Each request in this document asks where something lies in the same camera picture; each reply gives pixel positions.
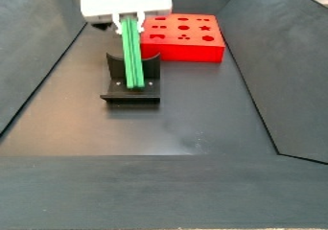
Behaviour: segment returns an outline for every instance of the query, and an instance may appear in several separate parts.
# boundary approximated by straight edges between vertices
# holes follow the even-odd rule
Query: red shape sorter
[[[172,14],[150,17],[141,35],[142,58],[223,62],[224,38],[215,15]]]

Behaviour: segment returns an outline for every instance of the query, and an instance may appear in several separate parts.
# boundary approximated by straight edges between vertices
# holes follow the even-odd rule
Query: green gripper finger
[[[137,20],[130,17],[126,17],[122,19],[121,23],[128,87],[142,88],[145,87],[145,79],[140,52],[140,34],[137,28]]]

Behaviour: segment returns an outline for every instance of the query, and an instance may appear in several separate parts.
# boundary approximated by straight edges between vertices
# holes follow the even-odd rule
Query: black holder
[[[126,65],[122,58],[108,56],[110,83],[102,95],[112,104],[159,104],[161,102],[161,54],[142,60],[144,88],[128,88]]]

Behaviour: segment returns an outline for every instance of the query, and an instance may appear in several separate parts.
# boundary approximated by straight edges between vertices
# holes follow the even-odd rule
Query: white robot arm
[[[121,16],[134,15],[142,32],[146,16],[172,13],[172,0],[81,0],[81,10],[86,21],[93,24],[114,22],[118,34],[122,33]]]

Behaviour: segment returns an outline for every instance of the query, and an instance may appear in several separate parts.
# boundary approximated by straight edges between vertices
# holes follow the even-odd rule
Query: star-shaped hole
[[[211,27],[207,27],[207,26],[200,27],[200,29],[201,29],[203,31],[211,31]]]

